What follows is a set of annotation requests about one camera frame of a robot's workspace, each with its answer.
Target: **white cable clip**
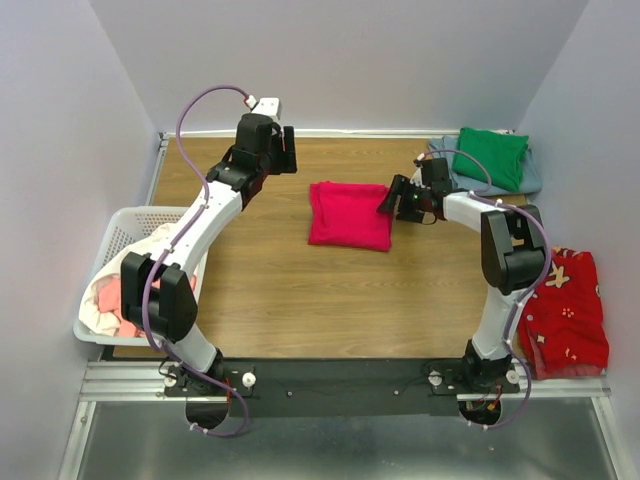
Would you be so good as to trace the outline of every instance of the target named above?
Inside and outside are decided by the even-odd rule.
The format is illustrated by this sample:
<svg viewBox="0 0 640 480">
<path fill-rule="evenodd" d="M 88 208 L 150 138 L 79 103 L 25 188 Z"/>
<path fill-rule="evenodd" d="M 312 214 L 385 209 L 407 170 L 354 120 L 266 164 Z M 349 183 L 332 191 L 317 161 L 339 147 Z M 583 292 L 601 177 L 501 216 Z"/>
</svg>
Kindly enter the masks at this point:
<svg viewBox="0 0 640 480">
<path fill-rule="evenodd" d="M 169 238 L 166 238 L 166 243 L 163 242 L 162 244 L 162 251 L 163 252 L 167 252 L 168 254 L 173 253 L 173 245 L 171 245 L 171 240 L 169 240 Z"/>
<path fill-rule="evenodd" d="M 253 110 L 258 104 L 258 100 L 256 100 L 256 97 L 254 97 L 253 95 L 249 95 L 244 99 L 244 104 L 249 107 L 249 110 Z"/>
<path fill-rule="evenodd" d="M 209 199 L 207 199 L 206 197 L 204 197 L 204 196 L 203 196 L 203 197 L 198 196 L 198 198 L 197 198 L 196 200 L 200 200 L 200 201 L 198 202 L 198 206 L 200 206 L 200 207 L 204 207 L 204 208 L 209 208 Z"/>
</svg>

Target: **pink cloth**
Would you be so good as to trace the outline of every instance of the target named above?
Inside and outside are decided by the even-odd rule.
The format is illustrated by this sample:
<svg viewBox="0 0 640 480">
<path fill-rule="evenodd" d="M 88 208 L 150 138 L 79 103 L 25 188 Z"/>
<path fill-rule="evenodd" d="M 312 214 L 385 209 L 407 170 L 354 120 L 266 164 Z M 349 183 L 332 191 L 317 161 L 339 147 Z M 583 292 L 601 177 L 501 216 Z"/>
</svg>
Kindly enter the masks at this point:
<svg viewBox="0 0 640 480">
<path fill-rule="evenodd" d="M 388 252 L 393 217 L 376 211 L 388 191 L 384 185 L 311 184 L 313 223 L 309 245 Z"/>
<path fill-rule="evenodd" d="M 191 277 L 191 289 L 196 288 L 196 277 Z M 113 312 L 120 319 L 120 328 L 116 337 L 144 337 L 144 332 L 139 330 L 133 323 L 122 318 L 122 303 L 120 302 L 120 277 L 114 277 L 98 292 L 98 309 L 100 313 Z M 160 280 L 154 282 L 154 287 L 160 286 Z"/>
</svg>

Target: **white cloth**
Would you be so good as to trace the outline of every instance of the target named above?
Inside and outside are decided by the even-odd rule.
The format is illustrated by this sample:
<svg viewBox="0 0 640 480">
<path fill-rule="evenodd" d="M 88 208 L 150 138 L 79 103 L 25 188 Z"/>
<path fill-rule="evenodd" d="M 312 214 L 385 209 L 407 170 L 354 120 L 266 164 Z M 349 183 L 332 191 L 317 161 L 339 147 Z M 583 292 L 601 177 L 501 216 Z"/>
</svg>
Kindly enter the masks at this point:
<svg viewBox="0 0 640 480">
<path fill-rule="evenodd" d="M 98 292 L 114 278 L 120 276 L 120 265 L 128 253 L 134 252 L 143 255 L 149 253 L 156 244 L 168 242 L 172 238 L 171 234 L 175 229 L 175 225 L 175 223 L 160 225 L 150 236 L 124 247 L 93 277 L 93 280 L 84 291 L 84 295 L 82 295 L 80 312 L 78 313 L 80 321 L 89 327 L 92 332 L 111 337 L 118 333 L 120 319 L 112 312 L 100 313 Z"/>
</svg>

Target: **gray cloth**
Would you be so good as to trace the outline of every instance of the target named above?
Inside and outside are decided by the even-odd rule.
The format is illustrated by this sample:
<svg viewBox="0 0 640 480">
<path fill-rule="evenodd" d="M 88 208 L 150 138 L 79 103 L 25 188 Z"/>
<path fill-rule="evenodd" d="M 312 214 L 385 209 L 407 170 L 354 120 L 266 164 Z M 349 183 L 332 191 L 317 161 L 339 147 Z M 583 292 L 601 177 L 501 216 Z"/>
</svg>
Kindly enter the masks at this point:
<svg viewBox="0 0 640 480">
<path fill-rule="evenodd" d="M 446 135 L 441 139 L 429 139 L 429 150 L 438 150 L 441 148 L 456 148 L 457 145 L 458 137 L 454 137 L 451 135 Z M 451 175 L 451 178 L 458 184 L 459 188 L 476 191 L 487 188 L 487 184 L 485 182 L 460 175 L 459 173 L 453 171 L 451 165 L 453 165 L 453 157 L 455 156 L 455 153 L 439 154 L 439 156 L 443 155 L 447 158 L 447 164 L 449 165 L 449 174 Z M 540 176 L 538 175 L 536 167 L 533 164 L 533 155 L 531 154 L 531 150 L 527 150 L 527 153 L 525 154 L 524 160 L 522 161 L 522 171 L 522 183 L 520 184 L 520 189 L 517 192 L 509 192 L 499 187 L 491 187 L 489 191 L 487 191 L 486 193 L 482 193 L 482 195 L 512 195 L 514 193 L 529 194 L 536 193 L 542 190 L 542 180 L 540 180 Z"/>
</svg>

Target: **folded red shirt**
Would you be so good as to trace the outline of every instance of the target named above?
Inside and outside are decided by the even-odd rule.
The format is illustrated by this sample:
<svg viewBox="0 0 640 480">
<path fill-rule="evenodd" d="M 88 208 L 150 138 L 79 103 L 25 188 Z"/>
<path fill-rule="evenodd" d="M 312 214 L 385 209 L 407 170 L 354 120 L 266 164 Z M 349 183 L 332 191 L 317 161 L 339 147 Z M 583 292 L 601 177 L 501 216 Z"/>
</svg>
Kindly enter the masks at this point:
<svg viewBox="0 0 640 480">
<path fill-rule="evenodd" d="M 376 211 L 388 192 L 384 185 L 311 184 L 313 223 L 309 245 L 388 252 L 393 217 Z"/>
<path fill-rule="evenodd" d="M 522 312 L 518 332 L 536 378 L 599 375 L 609 343 L 593 256 L 555 249 L 550 275 Z"/>
</svg>

